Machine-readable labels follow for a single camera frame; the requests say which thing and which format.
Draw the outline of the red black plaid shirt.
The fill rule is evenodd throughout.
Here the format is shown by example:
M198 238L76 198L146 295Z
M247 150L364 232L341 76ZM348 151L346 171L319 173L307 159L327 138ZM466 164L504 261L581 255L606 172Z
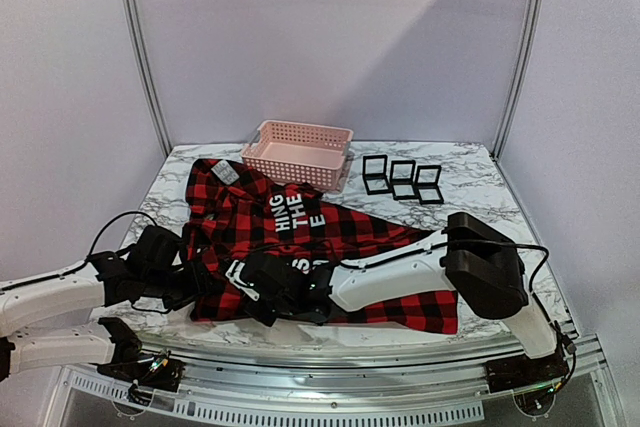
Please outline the red black plaid shirt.
M254 168L223 159L194 162L185 201L187 257L202 262L214 280L213 293L194 304L194 322L256 318L264 311L225 276L232 261L259 248L310 275L338 260L388 252L429 234L326 202L308 183L279 185Z

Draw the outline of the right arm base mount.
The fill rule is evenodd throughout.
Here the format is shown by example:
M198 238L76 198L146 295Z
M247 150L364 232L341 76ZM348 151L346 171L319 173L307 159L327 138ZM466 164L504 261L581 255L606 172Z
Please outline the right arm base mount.
M518 410L530 417L547 414L557 394L571 380L577 363L573 342L560 342L546 357L531 359L525 354L488 361L484 372L489 392L511 392Z

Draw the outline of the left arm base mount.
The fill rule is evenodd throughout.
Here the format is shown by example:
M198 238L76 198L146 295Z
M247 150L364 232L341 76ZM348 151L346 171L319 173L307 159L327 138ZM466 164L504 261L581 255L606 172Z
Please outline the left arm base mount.
M128 382L128 402L147 407L154 393L177 393L182 382L186 363L163 349L153 355L144 355L136 360L111 362L97 366L97 371L112 379Z

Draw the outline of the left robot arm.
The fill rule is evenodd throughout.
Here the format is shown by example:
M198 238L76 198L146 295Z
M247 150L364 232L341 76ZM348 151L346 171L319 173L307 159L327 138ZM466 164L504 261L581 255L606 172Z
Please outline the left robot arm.
M167 354L146 357L134 331L118 317L53 329L41 336L30 328L72 312L142 298L161 301L170 313L214 293L215 281L198 261L186 258L183 240L148 226L118 251L90 250L78 263L40 277L1 285L1 377L31 369L93 364L111 378L176 390L184 365Z

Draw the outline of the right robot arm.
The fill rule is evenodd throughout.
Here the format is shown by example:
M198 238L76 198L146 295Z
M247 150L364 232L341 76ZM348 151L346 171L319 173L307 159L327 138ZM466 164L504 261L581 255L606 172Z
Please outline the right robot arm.
M444 229L385 253L338 260L305 273L256 249L234 261L230 283L249 299L251 316L270 326L278 318L323 324L343 314L423 292L456 292L480 318L502 322L524 353L517 374L537 383L556 356L574 343L552 320L534 291L516 243L476 217L457 212Z

